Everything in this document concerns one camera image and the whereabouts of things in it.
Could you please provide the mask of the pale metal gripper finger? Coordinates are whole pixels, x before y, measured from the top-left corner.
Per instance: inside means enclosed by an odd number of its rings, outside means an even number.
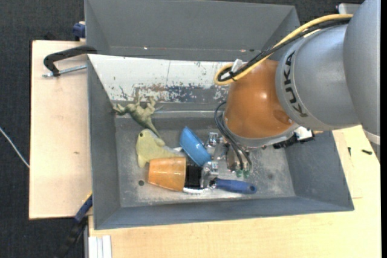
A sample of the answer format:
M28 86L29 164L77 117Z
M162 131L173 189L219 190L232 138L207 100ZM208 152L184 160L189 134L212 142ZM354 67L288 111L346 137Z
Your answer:
M200 188L206 189L215 183L215 179L219 175L219 163L218 161L206 162L201 170Z
M222 158L224 156L226 144L223 137L217 132L210 132L208 134L204 146L212 158Z

